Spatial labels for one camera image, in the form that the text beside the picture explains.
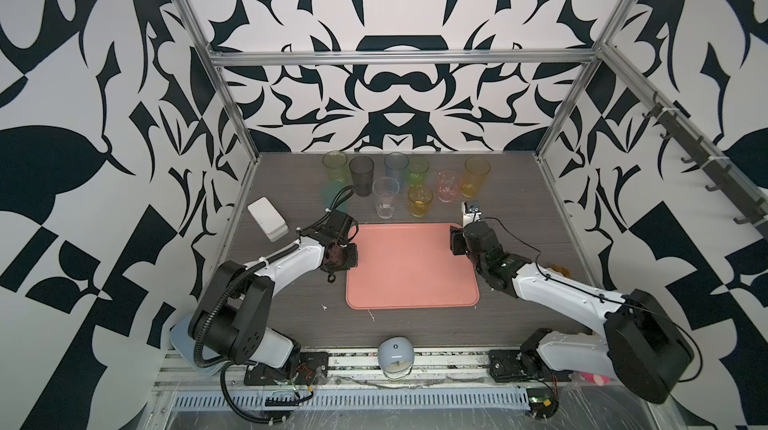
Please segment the hook rack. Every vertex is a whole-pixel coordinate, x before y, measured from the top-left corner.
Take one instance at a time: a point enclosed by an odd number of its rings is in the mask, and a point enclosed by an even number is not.
[[[709,139],[676,108],[664,108],[661,102],[643,115],[654,117],[667,130],[663,139],[674,139],[688,158],[683,163],[696,163],[700,170],[714,182],[706,185],[707,191],[721,191],[738,208],[742,216],[734,218],[738,225],[751,223],[763,238],[768,239],[768,203],[763,193],[723,155]]]

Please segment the gray floor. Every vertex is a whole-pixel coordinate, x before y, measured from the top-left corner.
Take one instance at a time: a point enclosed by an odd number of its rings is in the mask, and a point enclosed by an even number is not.
[[[384,156],[371,157],[376,162],[375,177],[384,175]],[[443,169],[461,172],[466,157],[429,155],[428,185],[435,188],[437,173]],[[571,271],[571,278],[587,281],[533,155],[507,153],[485,158],[492,172],[477,197],[483,214],[499,218],[510,231],[538,247],[540,263],[563,266]],[[291,229],[315,222],[323,212],[320,187],[326,181],[321,159],[322,155],[264,154],[247,203],[266,196]],[[408,213],[404,195],[400,195],[396,215],[382,220],[376,215],[372,196],[355,195],[350,199],[349,214],[360,223],[460,223],[460,198],[461,194],[452,203],[436,198],[429,214],[418,219]],[[496,222],[488,223],[505,250],[535,256]],[[288,245],[292,238],[293,233],[271,243],[245,210],[229,258],[252,261]],[[354,310],[346,304],[343,272],[332,284],[326,277],[321,271],[311,271],[281,291],[272,301],[269,326],[305,347],[376,347],[392,336],[405,336],[416,346],[519,345],[540,327],[561,332],[582,329],[556,311],[491,291],[479,278],[480,301],[475,308],[374,310],[371,316],[367,310]]]

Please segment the black and white wall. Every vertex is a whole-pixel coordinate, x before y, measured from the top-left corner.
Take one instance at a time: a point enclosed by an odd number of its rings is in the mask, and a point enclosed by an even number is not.
[[[768,186],[768,0],[640,0],[616,39],[648,79]],[[605,288],[653,294],[698,341],[672,396],[691,427],[768,425],[768,242],[605,65],[546,155]],[[698,358],[684,378],[690,377]]]
[[[249,157],[170,0],[0,0],[4,428],[132,428]]]
[[[214,51],[591,47],[617,0],[190,0]],[[233,68],[262,151],[536,149],[575,63]]]

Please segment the pink tray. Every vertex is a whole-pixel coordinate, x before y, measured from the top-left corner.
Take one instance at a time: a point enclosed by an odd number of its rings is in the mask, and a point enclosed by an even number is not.
[[[480,300],[469,259],[450,249],[450,223],[360,225],[357,267],[346,277],[353,309],[470,306]]]

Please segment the dark wood tabletop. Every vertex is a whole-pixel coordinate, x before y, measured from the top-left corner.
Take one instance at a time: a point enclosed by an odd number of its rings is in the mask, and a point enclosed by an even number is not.
[[[368,155],[375,162],[374,177],[385,173],[384,155]],[[427,185],[436,188],[437,173],[452,169],[461,173],[467,155],[429,154]],[[525,242],[539,248],[539,263],[560,265],[571,278],[587,282],[563,222],[544,184],[534,156],[529,153],[483,155],[492,166],[491,174],[476,200],[485,216],[494,216]],[[265,153],[256,170],[246,204],[266,196],[283,216],[291,232],[271,243],[251,215],[244,210],[229,259],[245,263],[289,245],[294,229],[314,223],[324,206],[320,188],[326,182],[322,155]],[[354,195],[348,213],[360,223],[457,223],[461,224],[457,195],[451,203],[436,197],[426,217],[408,213],[406,196],[399,195],[391,219],[380,219],[374,195]],[[535,252],[515,241],[501,226],[489,220],[499,242],[508,252],[530,258]],[[311,271],[288,285],[272,301],[269,327],[298,340],[305,347],[377,347],[393,336],[405,336],[415,346],[502,346],[523,343],[536,329],[548,327],[561,332],[578,332],[576,321],[531,301],[515,299],[492,291],[478,277],[480,301],[476,306],[436,309],[354,310],[346,304],[346,274],[337,274],[328,283],[327,274]]]

